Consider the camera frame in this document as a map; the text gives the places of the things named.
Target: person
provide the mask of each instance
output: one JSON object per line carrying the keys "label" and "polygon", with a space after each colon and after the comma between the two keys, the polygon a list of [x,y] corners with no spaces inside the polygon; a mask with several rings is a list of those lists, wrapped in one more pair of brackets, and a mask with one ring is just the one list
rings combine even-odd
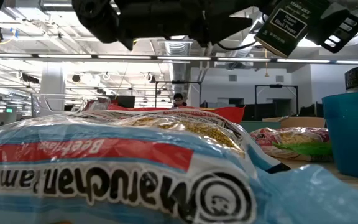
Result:
{"label": "person", "polygon": [[183,100],[183,95],[181,93],[176,93],[173,96],[173,100],[175,101],[173,103],[173,107],[187,106],[187,103]]}

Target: maruchan logo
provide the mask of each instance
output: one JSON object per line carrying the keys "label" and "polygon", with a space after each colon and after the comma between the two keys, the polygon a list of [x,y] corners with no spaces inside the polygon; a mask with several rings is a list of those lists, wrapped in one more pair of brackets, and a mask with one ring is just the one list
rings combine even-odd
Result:
{"label": "maruchan logo", "polygon": [[186,223],[252,222],[256,202],[246,180],[220,171],[179,179],[164,174],[163,170],[140,167],[127,170],[100,164],[0,170],[0,190],[4,194],[28,192],[35,197],[84,197],[90,206],[97,206],[100,201],[143,206],[169,213]]}

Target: red stripe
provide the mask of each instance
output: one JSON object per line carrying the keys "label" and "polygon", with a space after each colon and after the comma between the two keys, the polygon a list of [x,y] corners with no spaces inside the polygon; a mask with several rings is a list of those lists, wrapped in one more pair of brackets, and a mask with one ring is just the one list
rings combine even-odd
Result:
{"label": "red stripe", "polygon": [[0,162],[32,162],[92,157],[148,159],[187,171],[193,151],[180,146],[133,139],[87,139],[0,145]]}

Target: desk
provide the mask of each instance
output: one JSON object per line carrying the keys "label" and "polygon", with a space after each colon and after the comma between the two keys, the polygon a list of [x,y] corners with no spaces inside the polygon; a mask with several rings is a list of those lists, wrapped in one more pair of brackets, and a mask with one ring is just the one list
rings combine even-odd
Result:
{"label": "desk", "polygon": [[[291,167],[292,169],[299,168],[301,166],[307,165],[307,162],[301,162],[301,161],[291,161],[286,159],[278,159],[281,162],[283,162],[285,165]],[[336,169],[335,164],[333,163],[318,163],[317,165],[320,165],[330,171],[332,174],[334,174],[339,180],[349,184],[353,188],[358,190],[358,178],[357,177],[351,177],[348,175],[340,174],[339,171]]]}

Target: blue container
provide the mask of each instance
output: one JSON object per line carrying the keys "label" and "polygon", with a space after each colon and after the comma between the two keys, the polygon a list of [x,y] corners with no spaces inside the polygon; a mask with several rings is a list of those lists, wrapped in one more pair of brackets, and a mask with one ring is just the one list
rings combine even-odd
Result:
{"label": "blue container", "polygon": [[346,93],[323,98],[337,169],[358,177],[358,93]]}

